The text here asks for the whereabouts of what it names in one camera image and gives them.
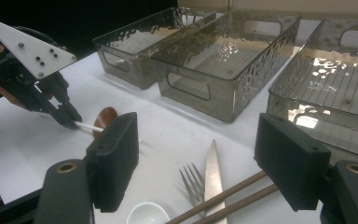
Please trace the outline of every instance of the fork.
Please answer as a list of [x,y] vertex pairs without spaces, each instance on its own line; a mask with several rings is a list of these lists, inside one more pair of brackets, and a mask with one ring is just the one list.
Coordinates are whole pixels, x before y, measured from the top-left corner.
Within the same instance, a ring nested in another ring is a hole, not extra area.
[[188,164],[187,169],[184,166],[184,171],[182,172],[182,170],[179,169],[179,172],[182,176],[183,182],[185,183],[187,193],[190,196],[193,206],[198,206],[204,202],[205,179],[202,177],[193,162],[191,162],[191,165],[193,168],[191,168]]

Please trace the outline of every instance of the knife blade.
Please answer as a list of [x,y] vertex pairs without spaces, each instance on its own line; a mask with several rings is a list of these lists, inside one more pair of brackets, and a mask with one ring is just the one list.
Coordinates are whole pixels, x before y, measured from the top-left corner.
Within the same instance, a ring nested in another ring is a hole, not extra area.
[[[223,187],[220,176],[219,159],[217,156],[216,141],[213,140],[206,159],[204,200],[207,201],[221,192],[223,192]],[[207,209],[205,216],[209,216],[225,207],[225,202],[219,203]],[[215,223],[227,224],[227,219],[223,218]]]

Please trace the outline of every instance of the chopsticks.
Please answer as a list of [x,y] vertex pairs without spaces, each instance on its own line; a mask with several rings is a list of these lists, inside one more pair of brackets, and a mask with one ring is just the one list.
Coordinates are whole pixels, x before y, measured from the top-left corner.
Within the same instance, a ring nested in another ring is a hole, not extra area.
[[[265,177],[267,174],[264,171],[260,171],[255,175],[252,175],[251,177],[241,181],[239,184],[231,187],[230,189],[227,189],[225,191],[223,191],[222,193],[214,196],[212,199],[188,210],[187,212],[183,213],[182,215],[180,215],[179,217],[176,217],[174,219],[172,219],[171,221],[167,222],[166,224],[176,224],[176,223],[181,223],[185,220],[187,220],[190,217],[195,216],[196,214],[200,213],[201,211],[217,204],[217,203],[221,203],[222,201],[225,200],[225,198],[235,194],[236,192],[240,191],[241,189],[244,189],[246,187],[249,187],[250,185],[254,184],[255,182],[257,182],[258,180],[262,179],[263,177]],[[256,201],[258,201],[259,199],[262,199],[268,195],[270,195],[271,193],[275,192],[278,188],[272,184],[264,189],[261,189],[260,191],[230,205],[227,206],[226,208],[215,212],[213,214],[211,214],[210,216],[207,216],[201,220],[199,220],[198,222],[196,222],[197,224],[201,224],[201,223],[210,223],[212,221],[216,221],[222,217],[226,217],[229,214],[243,208],[246,205],[249,205],[251,203],[254,203]]]

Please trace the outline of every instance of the translucent plastic basket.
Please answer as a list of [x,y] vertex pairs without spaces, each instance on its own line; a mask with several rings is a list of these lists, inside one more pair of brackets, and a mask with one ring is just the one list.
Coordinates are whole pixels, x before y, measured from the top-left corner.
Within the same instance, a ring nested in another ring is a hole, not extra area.
[[215,11],[168,8],[93,39],[106,73],[141,89],[157,80],[153,53],[215,19]]
[[[266,23],[277,32],[259,32]],[[291,56],[298,25],[298,16],[230,11],[152,56],[160,92],[232,122]]]
[[268,113],[358,161],[358,21],[325,20],[269,89]]

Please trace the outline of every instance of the white table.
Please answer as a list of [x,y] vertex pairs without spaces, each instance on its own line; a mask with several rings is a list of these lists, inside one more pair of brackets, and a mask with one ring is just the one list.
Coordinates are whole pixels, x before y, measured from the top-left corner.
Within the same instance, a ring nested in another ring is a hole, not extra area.
[[[96,211],[96,223],[125,223],[130,210],[142,202],[161,205],[173,218],[192,207],[179,175],[190,162],[204,172],[213,139],[219,150],[223,188],[228,189],[260,170],[253,159],[258,115],[265,112],[268,86],[245,108],[234,123],[226,124],[184,105],[163,98],[158,85],[141,91],[107,75],[96,53],[62,70],[69,82],[71,103],[92,124],[99,112],[113,106],[118,114],[137,112],[140,160],[113,214]],[[0,99],[0,193],[11,202],[43,184],[49,166],[67,159],[82,159],[93,141],[88,130],[73,131],[49,116],[28,112]],[[268,178],[226,200],[239,198],[270,184]],[[320,223],[317,211],[294,212],[280,192],[241,209],[229,223]],[[198,220],[192,217],[188,223]]]

